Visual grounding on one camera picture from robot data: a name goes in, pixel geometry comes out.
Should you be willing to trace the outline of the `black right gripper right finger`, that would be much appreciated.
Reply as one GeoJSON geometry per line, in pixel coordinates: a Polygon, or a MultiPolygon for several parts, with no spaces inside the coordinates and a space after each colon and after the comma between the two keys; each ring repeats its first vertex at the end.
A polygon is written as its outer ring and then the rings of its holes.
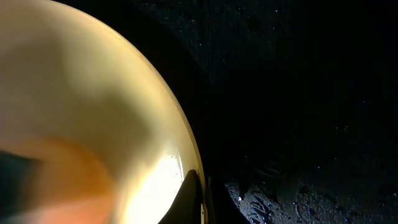
{"type": "Polygon", "coordinates": [[[206,206],[209,224],[249,224],[235,206],[221,179],[209,176],[206,186],[206,206]]]}

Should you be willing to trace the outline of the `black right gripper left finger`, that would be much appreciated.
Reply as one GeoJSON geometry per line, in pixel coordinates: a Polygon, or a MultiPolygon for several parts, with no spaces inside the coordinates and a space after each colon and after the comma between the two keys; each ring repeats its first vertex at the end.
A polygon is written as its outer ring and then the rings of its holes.
{"type": "Polygon", "coordinates": [[[202,191],[196,170],[187,172],[175,200],[159,224],[201,224],[202,191]]]}

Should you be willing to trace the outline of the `yellow plate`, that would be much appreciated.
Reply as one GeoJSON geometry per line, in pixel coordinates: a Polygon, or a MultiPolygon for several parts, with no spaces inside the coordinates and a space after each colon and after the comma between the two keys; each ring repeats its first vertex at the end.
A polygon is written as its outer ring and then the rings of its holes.
{"type": "Polygon", "coordinates": [[[123,36],[55,1],[1,2],[1,222],[159,223],[189,170],[192,130],[123,36]]]}

